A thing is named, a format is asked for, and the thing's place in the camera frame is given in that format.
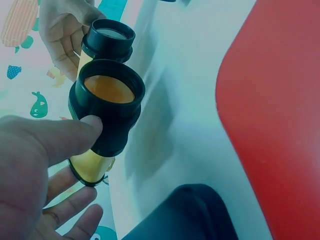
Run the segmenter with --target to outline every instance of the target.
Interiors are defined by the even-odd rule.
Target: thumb
[[[94,20],[106,18],[101,11],[85,0],[65,1],[65,4],[68,4],[67,12],[75,16],[78,22],[84,26],[90,27]]]
[[[12,142],[18,149],[27,143],[28,151],[42,154],[49,166],[90,149],[100,136],[102,128],[100,118],[91,115],[81,120],[60,121],[33,120],[18,116],[0,118],[1,136],[7,136],[7,139],[2,137],[2,141],[10,145],[10,140],[13,139]]]

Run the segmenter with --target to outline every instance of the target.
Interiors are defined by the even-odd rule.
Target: hand
[[[48,222],[48,217],[42,216],[43,207],[72,184],[67,173],[58,175],[64,176],[65,180],[56,176],[48,183],[48,167],[84,153],[92,147],[101,131],[101,121],[94,116],[87,116],[81,121],[30,120],[17,116],[0,118],[0,239],[27,239],[38,221],[40,225],[36,229],[42,230],[39,226],[44,223],[43,219]],[[81,199],[80,209],[94,197],[94,190],[87,188],[72,196],[73,199]],[[59,212],[68,203],[61,204],[47,213]],[[92,206],[77,226],[86,230],[83,228],[84,221],[91,221],[93,212],[100,216],[101,210],[97,208]],[[72,215],[70,212],[63,213],[66,215],[57,214],[60,219],[58,225]]]
[[[63,193],[77,182],[70,167],[60,170],[49,179],[48,192],[45,204]],[[99,205],[90,206],[73,228],[64,236],[59,235],[56,229],[88,206],[97,196],[93,187],[83,187],[61,203],[44,209],[29,240],[89,240],[95,233],[101,220],[103,211]]]
[[[105,15],[94,0],[42,0],[39,33],[54,65],[75,81],[81,42],[90,24]]]

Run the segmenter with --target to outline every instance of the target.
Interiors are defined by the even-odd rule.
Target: binocular lens
[[[126,104],[135,99],[131,89],[115,77],[91,76],[85,79],[84,85],[96,97],[111,103]]]
[[[113,39],[120,39],[120,40],[125,40],[127,39],[125,35],[123,35],[121,32],[118,32],[115,29],[111,29],[111,28],[99,28],[96,30],[98,33],[101,33],[109,38],[113,38]]]

